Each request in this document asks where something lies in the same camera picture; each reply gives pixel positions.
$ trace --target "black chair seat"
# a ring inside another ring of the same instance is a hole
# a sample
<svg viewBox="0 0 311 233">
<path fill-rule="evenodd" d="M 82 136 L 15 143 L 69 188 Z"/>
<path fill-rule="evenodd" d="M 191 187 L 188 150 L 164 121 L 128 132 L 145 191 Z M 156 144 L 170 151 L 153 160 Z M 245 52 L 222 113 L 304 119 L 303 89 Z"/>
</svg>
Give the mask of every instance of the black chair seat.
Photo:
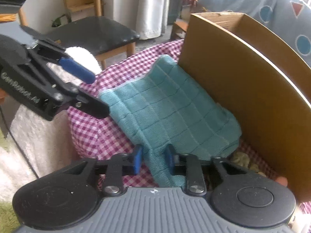
<svg viewBox="0 0 311 233">
<path fill-rule="evenodd" d="M 130 28 L 101 17 L 87 17 L 64 26 L 55 28 L 46 34 L 54 41 L 67 48 L 80 46 L 94 56 L 136 42 L 139 35 Z"/>
</svg>

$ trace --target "black cable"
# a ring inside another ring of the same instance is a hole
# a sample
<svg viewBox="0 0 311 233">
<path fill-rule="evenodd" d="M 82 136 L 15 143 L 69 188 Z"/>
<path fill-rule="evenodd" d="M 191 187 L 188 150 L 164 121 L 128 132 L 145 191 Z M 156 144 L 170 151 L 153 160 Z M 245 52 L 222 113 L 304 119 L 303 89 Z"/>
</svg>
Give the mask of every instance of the black cable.
<svg viewBox="0 0 311 233">
<path fill-rule="evenodd" d="M 33 172 L 33 174 L 36 176 L 37 179 L 39 179 L 39 176 L 38 174 L 36 173 L 36 171 L 34 170 L 34 168 L 32 167 L 31 163 L 29 162 L 29 159 L 27 158 L 26 154 L 24 153 L 24 151 L 21 149 L 21 147 L 19 146 L 19 144 L 17 143 L 15 137 L 13 136 L 10 128 L 9 128 L 9 125 L 7 125 L 7 121 L 4 119 L 4 114 L 3 114 L 3 111 L 2 111 L 2 108 L 0 106 L 0 113 L 1 113 L 1 117 L 2 117 L 2 120 L 3 120 L 3 123 L 4 123 L 4 126 L 7 128 L 9 134 L 11 135 L 13 141 L 15 142 L 18 150 L 20 151 L 21 155 L 24 157 L 24 159 L 26 160 L 26 163 L 27 165 L 29 166 L 30 170 Z"/>
</svg>

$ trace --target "cardboard box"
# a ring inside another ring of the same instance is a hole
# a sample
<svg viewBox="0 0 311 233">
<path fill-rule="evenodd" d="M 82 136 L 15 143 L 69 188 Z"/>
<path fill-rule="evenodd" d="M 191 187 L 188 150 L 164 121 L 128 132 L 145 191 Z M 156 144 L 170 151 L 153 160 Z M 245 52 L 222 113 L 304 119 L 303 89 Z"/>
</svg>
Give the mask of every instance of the cardboard box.
<svg viewBox="0 0 311 233">
<path fill-rule="evenodd" d="M 295 51 L 247 15 L 200 13 L 178 64 L 234 114 L 296 198 L 311 200 L 311 69 Z"/>
<path fill-rule="evenodd" d="M 64 5 L 68 9 L 93 3 L 94 0 L 64 0 Z"/>
</svg>

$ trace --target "red triangle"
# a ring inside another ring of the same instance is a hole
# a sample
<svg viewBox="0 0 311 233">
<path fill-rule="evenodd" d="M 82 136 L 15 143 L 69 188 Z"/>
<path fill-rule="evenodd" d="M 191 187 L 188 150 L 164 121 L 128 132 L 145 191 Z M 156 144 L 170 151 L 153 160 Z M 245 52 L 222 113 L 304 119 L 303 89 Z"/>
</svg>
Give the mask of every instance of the red triangle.
<svg viewBox="0 0 311 233">
<path fill-rule="evenodd" d="M 304 5 L 293 1 L 291 1 L 291 4 L 293 6 L 293 10 L 295 12 L 296 17 L 298 17 Z"/>
</svg>

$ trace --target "purple gingham fabric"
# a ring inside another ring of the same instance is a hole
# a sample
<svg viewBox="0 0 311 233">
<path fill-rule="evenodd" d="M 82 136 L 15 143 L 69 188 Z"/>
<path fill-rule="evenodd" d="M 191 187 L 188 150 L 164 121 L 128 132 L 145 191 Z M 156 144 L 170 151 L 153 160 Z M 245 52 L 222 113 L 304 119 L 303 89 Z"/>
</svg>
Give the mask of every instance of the purple gingham fabric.
<svg viewBox="0 0 311 233">
<path fill-rule="evenodd" d="M 103 89 L 111 89 L 142 76 L 150 70 L 160 55 L 168 54 L 178 61 L 182 44 L 183 40 L 176 40 L 147 48 L 105 69 L 96 76 L 93 84 L 82 83 L 81 88 L 97 96 Z M 98 157 L 99 160 L 105 160 L 116 153 L 132 152 L 134 145 L 110 117 L 97 119 L 73 107 L 68 109 L 68 116 L 73 143 L 81 157 Z M 248 154 L 251 161 L 257 164 L 269 178 L 277 177 L 277 173 L 242 139 L 238 150 Z M 156 186 L 145 165 L 141 167 L 139 175 L 125 176 L 123 183 L 125 186 Z M 301 209 L 304 213 L 311 213 L 311 203 L 301 204 Z"/>
</svg>

